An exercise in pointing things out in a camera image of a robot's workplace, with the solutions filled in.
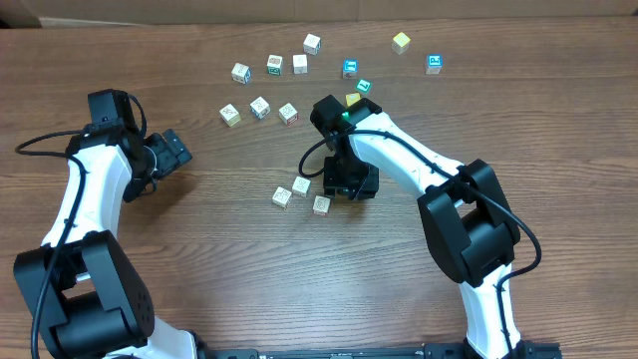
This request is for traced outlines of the red elephant wooden block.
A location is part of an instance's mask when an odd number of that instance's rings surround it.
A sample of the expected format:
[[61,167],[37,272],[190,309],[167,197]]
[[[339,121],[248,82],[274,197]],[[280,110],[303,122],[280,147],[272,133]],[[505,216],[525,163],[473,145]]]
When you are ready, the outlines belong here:
[[296,195],[306,197],[311,186],[311,180],[303,177],[297,177],[292,186],[292,192]]

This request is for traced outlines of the yellow letter wooden block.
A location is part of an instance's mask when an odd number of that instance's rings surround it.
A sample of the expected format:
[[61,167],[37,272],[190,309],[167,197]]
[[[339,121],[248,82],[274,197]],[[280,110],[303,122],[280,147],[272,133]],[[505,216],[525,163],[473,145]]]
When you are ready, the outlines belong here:
[[229,127],[233,127],[241,120],[239,112],[232,104],[224,106],[219,110],[219,113],[221,118]]

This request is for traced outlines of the yellow top wooden block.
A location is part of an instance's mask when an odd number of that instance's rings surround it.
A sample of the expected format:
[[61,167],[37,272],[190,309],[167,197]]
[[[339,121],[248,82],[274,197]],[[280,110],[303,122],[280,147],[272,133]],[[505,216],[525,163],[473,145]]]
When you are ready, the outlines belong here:
[[345,99],[346,105],[350,107],[361,100],[361,95],[359,93],[347,94]]

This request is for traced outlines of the red edged bee block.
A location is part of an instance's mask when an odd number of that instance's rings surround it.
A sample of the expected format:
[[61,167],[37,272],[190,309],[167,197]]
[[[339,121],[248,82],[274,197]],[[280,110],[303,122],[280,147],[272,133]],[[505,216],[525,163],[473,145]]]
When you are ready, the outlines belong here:
[[287,103],[278,110],[278,116],[286,126],[290,126],[298,120],[298,111],[291,103]]

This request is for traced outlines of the white pretzel wooden block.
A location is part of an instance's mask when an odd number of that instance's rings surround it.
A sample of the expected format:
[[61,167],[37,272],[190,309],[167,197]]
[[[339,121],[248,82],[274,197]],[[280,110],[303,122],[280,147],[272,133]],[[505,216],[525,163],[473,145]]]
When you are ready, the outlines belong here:
[[313,202],[313,212],[325,216],[329,212],[331,199],[326,196],[316,195]]

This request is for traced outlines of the white block near arm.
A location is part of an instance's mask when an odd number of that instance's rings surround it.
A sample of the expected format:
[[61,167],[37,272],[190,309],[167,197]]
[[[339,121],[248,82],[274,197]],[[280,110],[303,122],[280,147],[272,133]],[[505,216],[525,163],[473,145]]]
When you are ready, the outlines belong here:
[[250,110],[257,119],[261,120],[270,113],[270,105],[263,97],[258,97],[250,103]]

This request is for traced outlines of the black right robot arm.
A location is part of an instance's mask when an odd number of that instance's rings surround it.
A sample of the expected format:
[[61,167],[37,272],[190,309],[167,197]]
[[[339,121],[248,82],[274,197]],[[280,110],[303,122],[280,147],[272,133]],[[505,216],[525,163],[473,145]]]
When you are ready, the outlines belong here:
[[506,281],[520,233],[492,168],[429,150],[368,99],[344,107],[327,96],[310,121],[334,153],[319,173],[327,196],[372,198],[385,173],[416,199],[430,255],[461,289],[466,355],[523,357]]

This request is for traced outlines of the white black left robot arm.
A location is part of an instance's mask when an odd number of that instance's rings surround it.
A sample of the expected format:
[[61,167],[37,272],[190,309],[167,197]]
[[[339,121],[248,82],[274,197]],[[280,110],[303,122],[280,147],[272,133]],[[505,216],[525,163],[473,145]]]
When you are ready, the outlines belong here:
[[121,207],[157,189],[191,154],[173,130],[148,134],[139,100],[88,96],[91,121],[66,133],[69,178],[41,246],[13,272],[32,314],[30,352],[55,358],[211,357],[193,332],[158,319],[149,290],[117,241]]

